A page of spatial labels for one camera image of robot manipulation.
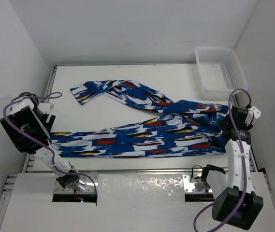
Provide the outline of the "blue white red patterned trousers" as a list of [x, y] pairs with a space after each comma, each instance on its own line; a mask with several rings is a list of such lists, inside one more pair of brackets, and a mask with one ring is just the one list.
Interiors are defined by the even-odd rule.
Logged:
[[226, 105], [180, 100], [133, 80], [88, 81], [71, 88], [80, 105], [106, 95], [156, 118], [89, 132], [54, 132], [52, 147], [66, 158], [164, 158], [224, 153], [219, 122]]

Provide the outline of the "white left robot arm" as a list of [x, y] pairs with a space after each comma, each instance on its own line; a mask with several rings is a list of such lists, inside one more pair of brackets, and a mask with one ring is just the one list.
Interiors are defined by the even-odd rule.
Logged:
[[23, 92], [4, 107], [0, 123], [16, 149], [41, 160], [64, 188], [76, 190], [81, 176], [50, 144], [50, 130], [55, 116], [40, 109], [41, 97]]

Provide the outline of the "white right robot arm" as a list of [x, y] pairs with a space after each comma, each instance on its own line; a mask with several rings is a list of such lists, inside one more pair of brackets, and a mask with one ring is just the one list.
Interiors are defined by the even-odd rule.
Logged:
[[263, 207], [263, 198], [256, 195], [251, 181], [249, 152], [252, 123], [261, 116], [261, 111], [248, 105], [232, 107], [232, 115], [220, 121], [223, 129], [228, 170], [207, 165], [203, 168], [201, 181], [212, 190], [213, 220], [249, 230]]

